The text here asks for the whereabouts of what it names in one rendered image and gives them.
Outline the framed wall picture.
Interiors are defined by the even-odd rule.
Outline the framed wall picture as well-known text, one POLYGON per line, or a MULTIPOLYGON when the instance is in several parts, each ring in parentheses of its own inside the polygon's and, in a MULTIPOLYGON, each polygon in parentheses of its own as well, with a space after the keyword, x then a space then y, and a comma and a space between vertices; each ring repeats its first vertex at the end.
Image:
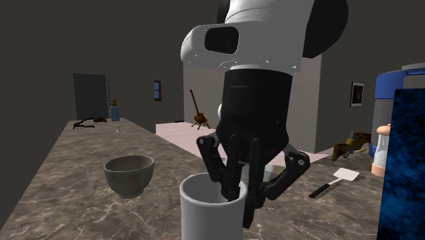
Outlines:
POLYGON ((364 83, 352 82, 351 84, 351 97, 350 106, 359 107, 363 105, 364 83))

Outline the grey and blue cylindrical container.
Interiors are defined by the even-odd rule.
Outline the grey and blue cylindrical container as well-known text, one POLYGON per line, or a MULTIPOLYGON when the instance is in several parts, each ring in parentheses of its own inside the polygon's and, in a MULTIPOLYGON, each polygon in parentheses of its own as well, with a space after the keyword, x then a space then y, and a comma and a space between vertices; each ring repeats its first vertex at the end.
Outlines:
POLYGON ((396 89, 425 88, 425 62, 404 65, 400 70, 378 75, 375 86, 373 127, 368 154, 373 157, 378 143, 377 128, 391 122, 396 89))

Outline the white cup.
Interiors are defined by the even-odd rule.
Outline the white cup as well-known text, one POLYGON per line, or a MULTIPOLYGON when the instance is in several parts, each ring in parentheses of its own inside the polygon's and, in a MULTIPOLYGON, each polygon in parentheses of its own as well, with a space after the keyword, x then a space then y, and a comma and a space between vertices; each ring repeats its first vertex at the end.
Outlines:
POLYGON ((181 240, 243 240, 242 220, 247 186, 240 182, 237 199, 221 195, 220 183, 208 173, 190 175, 180 184, 181 240))

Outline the white and peach grinder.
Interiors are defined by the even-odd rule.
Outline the white and peach grinder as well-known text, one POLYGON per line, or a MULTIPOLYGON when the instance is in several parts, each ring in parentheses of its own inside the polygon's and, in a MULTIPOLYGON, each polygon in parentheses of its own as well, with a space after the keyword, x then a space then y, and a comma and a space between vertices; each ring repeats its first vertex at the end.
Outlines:
POLYGON ((385 165, 388 153, 388 143, 390 137, 390 128, 391 124, 382 125, 377 128, 378 143, 377 149, 375 151, 374 160, 372 163, 371 172, 378 176, 384 177, 385 175, 385 165))

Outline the brown and yellow toy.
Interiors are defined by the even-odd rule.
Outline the brown and yellow toy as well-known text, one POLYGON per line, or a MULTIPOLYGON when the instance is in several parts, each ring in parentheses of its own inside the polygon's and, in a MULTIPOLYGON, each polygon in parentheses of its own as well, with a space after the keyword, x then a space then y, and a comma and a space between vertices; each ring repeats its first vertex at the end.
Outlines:
POLYGON ((360 150, 364 144, 370 142, 371 134, 359 131, 351 131, 346 142, 334 145, 332 161, 337 161, 341 156, 343 156, 343 158, 348 158, 348 156, 354 151, 360 150))

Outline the blue patterned robot stand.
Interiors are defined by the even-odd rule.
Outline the blue patterned robot stand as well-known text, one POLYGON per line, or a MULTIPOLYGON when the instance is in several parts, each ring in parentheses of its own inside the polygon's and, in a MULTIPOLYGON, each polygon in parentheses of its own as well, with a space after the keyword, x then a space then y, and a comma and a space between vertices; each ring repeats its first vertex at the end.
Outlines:
POLYGON ((425 240, 425 89, 395 91, 377 240, 425 240))

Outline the blue soap dispenser bottle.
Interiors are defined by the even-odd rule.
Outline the blue soap dispenser bottle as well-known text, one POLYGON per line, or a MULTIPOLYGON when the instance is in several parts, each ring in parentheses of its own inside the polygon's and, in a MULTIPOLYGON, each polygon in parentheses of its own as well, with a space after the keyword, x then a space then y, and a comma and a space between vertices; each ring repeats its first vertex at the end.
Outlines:
POLYGON ((120 121, 120 112, 119 112, 119 107, 116 100, 112 101, 112 104, 110 107, 110 120, 120 121))

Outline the dark door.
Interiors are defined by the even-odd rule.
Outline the dark door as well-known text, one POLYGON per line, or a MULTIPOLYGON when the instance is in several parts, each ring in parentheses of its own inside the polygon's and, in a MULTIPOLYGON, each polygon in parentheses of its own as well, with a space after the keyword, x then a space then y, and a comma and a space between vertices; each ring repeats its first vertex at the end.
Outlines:
POLYGON ((105 75, 73 73, 77 120, 108 118, 109 85, 105 75))

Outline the brown broom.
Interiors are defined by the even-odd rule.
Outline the brown broom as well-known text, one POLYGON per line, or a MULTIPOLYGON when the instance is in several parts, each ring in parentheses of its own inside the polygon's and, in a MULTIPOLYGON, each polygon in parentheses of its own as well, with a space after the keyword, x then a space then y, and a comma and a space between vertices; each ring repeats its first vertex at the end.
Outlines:
POLYGON ((195 123, 192 125, 192 127, 197 125, 198 129, 200 129, 202 126, 206 126, 208 129, 210 129, 210 126, 208 124, 208 120, 206 119, 204 114, 202 112, 200 112, 199 109, 198 109, 198 105, 197 105, 197 102, 195 100, 193 91, 190 90, 190 93, 191 93, 191 97, 192 97, 192 100, 193 100, 193 103, 194 103, 194 106, 195 106, 195 110, 196 110, 196 115, 193 117, 194 120, 195 120, 195 123))

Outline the grey-green bowl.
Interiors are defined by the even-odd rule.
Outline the grey-green bowl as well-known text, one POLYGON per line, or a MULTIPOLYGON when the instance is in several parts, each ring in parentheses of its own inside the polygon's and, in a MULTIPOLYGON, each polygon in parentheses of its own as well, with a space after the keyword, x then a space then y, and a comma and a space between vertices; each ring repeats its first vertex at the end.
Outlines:
POLYGON ((141 195, 151 182, 155 161, 146 155, 127 155, 104 164, 104 173, 110 189, 121 198, 141 195))

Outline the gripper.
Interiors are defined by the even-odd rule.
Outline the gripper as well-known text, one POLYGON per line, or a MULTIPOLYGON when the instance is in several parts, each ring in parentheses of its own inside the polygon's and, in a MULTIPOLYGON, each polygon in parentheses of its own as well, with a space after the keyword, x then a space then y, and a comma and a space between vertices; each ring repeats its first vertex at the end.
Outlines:
POLYGON ((261 69, 229 70, 225 73, 221 118, 216 134, 196 140, 212 182, 221 184, 221 195, 229 202, 240 193, 242 164, 249 161, 249 184, 242 226, 250 228, 256 209, 265 199, 276 200, 310 167, 307 154, 285 153, 285 169, 264 182, 264 167, 288 144, 287 111, 292 76, 261 69), (219 140, 227 154, 224 165, 219 140))

